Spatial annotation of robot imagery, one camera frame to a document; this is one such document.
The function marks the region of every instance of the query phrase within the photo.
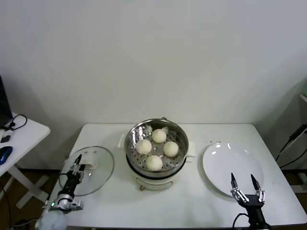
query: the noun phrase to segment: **wooden floor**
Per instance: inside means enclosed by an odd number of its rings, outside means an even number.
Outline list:
[[[58,173],[42,173],[42,172],[25,172],[24,174],[33,183],[36,183],[43,174],[47,174],[50,178],[42,187],[42,189],[47,193],[50,193],[52,191],[53,183],[55,183],[55,180],[57,179],[57,176],[58,176]],[[290,184],[295,185],[299,183],[299,180],[296,175],[286,174],[285,176],[287,180],[290,182]],[[8,181],[9,177],[10,176],[8,175],[8,173],[4,174],[2,177],[0,177],[0,183],[4,186],[6,182]],[[7,192],[8,197],[9,197],[10,206],[11,206],[12,225],[14,225],[16,222],[22,219],[28,220],[28,219],[38,218],[40,217],[42,213],[41,207],[43,206],[43,203],[35,198],[32,198],[21,210],[16,207],[16,203],[24,196],[26,192],[27,192],[27,189],[24,186],[22,186],[19,182],[17,182],[16,180],[13,181],[12,185],[10,186]],[[299,201],[301,202],[303,208],[307,212],[307,194],[300,194],[300,195],[297,195],[297,197]],[[35,221],[31,222],[29,224],[29,229],[34,230],[34,225],[35,225]],[[0,230],[5,230],[8,227],[9,227],[8,204],[7,204],[7,200],[5,199],[5,197],[3,197],[2,200],[0,201]],[[274,227],[273,229],[307,230],[307,225]]]

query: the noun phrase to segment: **robotic arm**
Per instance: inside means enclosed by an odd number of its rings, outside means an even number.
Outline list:
[[[65,230],[67,227],[67,219],[65,214],[71,211],[83,209],[82,201],[74,200],[74,191],[78,184],[82,182],[85,165],[81,164],[82,155],[80,155],[67,172],[67,181],[58,197],[46,208],[35,224],[36,230]]]
[[[265,193],[261,190],[256,178],[251,174],[251,180],[256,190],[255,195],[245,195],[236,183],[235,176],[231,173],[232,196],[236,199],[240,206],[248,212],[248,218],[251,230],[271,230],[269,224],[265,222],[262,206],[264,205]]]

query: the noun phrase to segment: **cable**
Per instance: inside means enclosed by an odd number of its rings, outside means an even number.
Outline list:
[[[24,126],[27,124],[27,122],[28,122],[28,118],[27,118],[25,115],[23,115],[23,114],[18,114],[18,115],[16,115],[16,116],[13,118],[13,120],[11,121],[11,123],[10,123],[9,126],[11,126],[11,124],[14,124],[14,125],[15,125],[14,120],[15,120],[15,118],[17,118],[17,117],[19,117],[19,116],[23,116],[23,117],[25,118],[25,123],[24,123],[22,126],[19,126],[19,127],[17,127],[17,128],[13,128],[12,131],[17,130],[17,129],[21,128],[21,127],[24,127]]]
[[[21,226],[26,225],[26,224],[29,224],[29,223],[31,223],[32,221],[35,221],[35,220],[38,220],[38,219],[34,218],[34,219],[29,220],[29,221],[26,222],[26,223],[18,224],[18,225],[13,225],[11,228],[14,228],[14,227],[21,227]]]
[[[278,158],[280,157],[282,151],[284,150],[284,148],[286,148],[286,146],[291,142],[291,140],[288,140],[287,143],[283,146],[283,148],[280,150],[279,154],[277,155],[275,161],[278,160]]]
[[[276,156],[275,161],[277,161],[280,155],[282,155],[290,146],[292,146],[295,143],[295,141],[299,139],[299,137],[303,135],[306,131],[307,131],[307,124],[304,124],[301,125],[293,134],[291,134],[287,143],[283,146],[279,154]]]
[[[305,149],[305,151],[304,151],[298,158],[296,158],[295,160],[293,160],[293,161],[291,161],[291,162],[289,162],[289,163],[287,163],[287,164],[281,166],[280,168],[286,167],[287,165],[289,165],[289,164],[291,164],[291,163],[297,161],[297,160],[300,159],[302,156],[304,156],[304,154],[305,154],[306,152],[307,152],[307,149]]]
[[[248,214],[246,214],[246,213],[239,213],[239,214],[236,216],[236,218],[235,218],[235,220],[234,220],[234,222],[233,222],[233,224],[232,224],[232,229],[235,229],[236,220],[239,218],[239,216],[246,216],[246,217],[248,217]]]
[[[2,184],[0,183],[0,186],[2,188],[2,191],[6,197],[6,200],[8,202],[8,206],[9,206],[9,215],[10,215],[10,228],[12,228],[12,216],[11,216],[11,206],[10,206],[10,202],[9,202],[9,197],[8,195],[6,194],[5,190],[4,190],[4,187],[2,186]]]

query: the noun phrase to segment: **white plate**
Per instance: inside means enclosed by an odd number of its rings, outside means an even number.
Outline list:
[[[232,196],[231,173],[236,178],[238,188],[245,194],[255,194],[251,174],[263,186],[260,164],[248,150],[238,144],[217,143],[209,146],[203,155],[202,165],[212,184],[229,196]]]

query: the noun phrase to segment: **laptop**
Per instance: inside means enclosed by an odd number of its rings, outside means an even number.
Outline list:
[[[4,85],[0,76],[0,128],[12,120],[8,98],[6,97]]]

